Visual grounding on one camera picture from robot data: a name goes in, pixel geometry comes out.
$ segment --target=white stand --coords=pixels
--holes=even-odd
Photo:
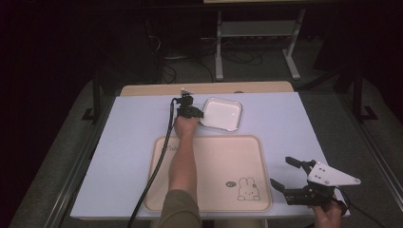
[[[240,36],[292,36],[291,44],[282,52],[284,54],[287,66],[290,69],[294,80],[299,80],[300,76],[292,57],[294,46],[302,24],[305,9],[301,9],[297,20],[289,21],[240,21],[240,22],[222,22],[221,12],[219,11],[217,23],[217,52],[216,52],[216,79],[223,80],[222,60],[221,60],[221,37],[240,37]]]

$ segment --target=sleeve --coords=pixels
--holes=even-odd
[[[199,206],[183,190],[168,191],[158,228],[202,227]]]

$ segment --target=forearm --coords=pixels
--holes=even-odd
[[[193,134],[183,135],[169,167],[169,190],[181,189],[197,202],[197,169]]]

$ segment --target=white square dish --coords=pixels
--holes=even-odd
[[[201,124],[227,131],[235,131],[240,124],[242,105],[239,102],[209,98],[204,105]]]

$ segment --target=beige tray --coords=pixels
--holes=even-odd
[[[149,176],[163,148],[156,140]],[[168,189],[168,168],[178,138],[171,137],[160,171],[144,200],[150,211],[161,211]],[[198,202],[202,212],[262,212],[272,204],[259,139],[254,136],[208,136],[194,139],[198,168]]]

